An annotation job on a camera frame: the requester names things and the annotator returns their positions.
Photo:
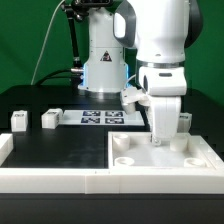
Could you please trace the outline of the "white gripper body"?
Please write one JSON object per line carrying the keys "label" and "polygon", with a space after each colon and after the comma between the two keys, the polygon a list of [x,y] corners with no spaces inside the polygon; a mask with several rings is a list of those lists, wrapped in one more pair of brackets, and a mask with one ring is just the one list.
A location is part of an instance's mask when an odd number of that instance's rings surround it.
{"label": "white gripper body", "polygon": [[177,133],[181,110],[181,98],[149,96],[147,112],[151,131],[151,142],[160,144]]}

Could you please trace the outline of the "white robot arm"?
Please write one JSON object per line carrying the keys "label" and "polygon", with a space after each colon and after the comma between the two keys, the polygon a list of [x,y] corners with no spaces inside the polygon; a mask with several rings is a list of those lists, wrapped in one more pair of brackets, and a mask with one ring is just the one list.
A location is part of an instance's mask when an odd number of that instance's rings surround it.
{"label": "white robot arm", "polygon": [[97,97],[118,94],[131,114],[146,110],[151,141],[173,138],[186,94],[185,49],[200,35],[197,0],[81,0],[90,13],[90,56],[78,89]]}

